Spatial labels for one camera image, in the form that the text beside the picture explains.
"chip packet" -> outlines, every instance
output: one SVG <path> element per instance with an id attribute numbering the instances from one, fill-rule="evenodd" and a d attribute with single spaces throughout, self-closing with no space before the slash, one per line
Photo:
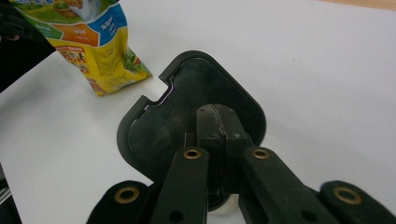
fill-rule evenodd
<path id="1" fill-rule="evenodd" d="M 77 67 L 98 95 L 150 76 L 127 46 L 127 21 L 116 0 L 9 0 Z"/>

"brass grommet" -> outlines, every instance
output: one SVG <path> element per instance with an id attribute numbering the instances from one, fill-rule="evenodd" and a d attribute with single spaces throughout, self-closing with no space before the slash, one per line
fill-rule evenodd
<path id="1" fill-rule="evenodd" d="M 139 197 L 139 189 L 135 186 L 125 186 L 117 190 L 114 200 L 117 203 L 131 203 Z"/>
<path id="2" fill-rule="evenodd" d="M 201 152 L 195 149 L 190 149 L 184 152 L 184 157 L 190 160 L 195 160 L 201 157 Z"/>
<path id="3" fill-rule="evenodd" d="M 344 203 L 361 204 L 361 196 L 352 189 L 346 187 L 336 187 L 332 191 L 334 195 Z"/>
<path id="4" fill-rule="evenodd" d="M 252 151 L 252 154 L 257 159 L 267 159 L 268 157 L 270 157 L 270 153 L 264 149 L 254 149 Z"/>

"wooden edge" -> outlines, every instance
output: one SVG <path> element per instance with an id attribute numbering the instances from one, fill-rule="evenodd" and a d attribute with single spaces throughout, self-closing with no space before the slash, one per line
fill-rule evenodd
<path id="1" fill-rule="evenodd" d="M 396 11 L 396 0 L 320 0 L 320 1 Z"/>

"round joint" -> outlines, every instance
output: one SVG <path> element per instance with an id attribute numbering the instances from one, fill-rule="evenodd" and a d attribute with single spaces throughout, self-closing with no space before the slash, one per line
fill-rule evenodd
<path id="1" fill-rule="evenodd" d="M 344 203 L 361 204 L 361 196 L 352 189 L 346 187 L 337 187 L 333 191 L 334 195 Z"/>
<path id="2" fill-rule="evenodd" d="M 125 186 L 117 190 L 114 200 L 117 203 L 132 203 L 139 197 L 139 189 L 135 186 Z"/>
<path id="3" fill-rule="evenodd" d="M 270 153 L 265 149 L 254 149 L 252 154 L 257 159 L 267 159 L 270 157 Z"/>
<path id="4" fill-rule="evenodd" d="M 184 157 L 190 160 L 195 160 L 201 157 L 201 152 L 195 149 L 190 149 L 184 152 Z"/>

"white table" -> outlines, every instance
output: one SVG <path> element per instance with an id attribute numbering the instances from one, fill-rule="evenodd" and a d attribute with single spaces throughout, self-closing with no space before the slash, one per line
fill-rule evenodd
<path id="1" fill-rule="evenodd" d="M 158 75 L 190 49 L 257 100 L 262 145 L 307 186 L 345 180 L 396 214 L 396 12 L 310 0 L 121 4 L 153 78 L 101 98 L 53 53 L 0 94 L 0 162 L 23 223 L 84 223 L 114 184 L 150 184 L 121 157 L 117 128 L 140 95 L 162 95 Z"/>

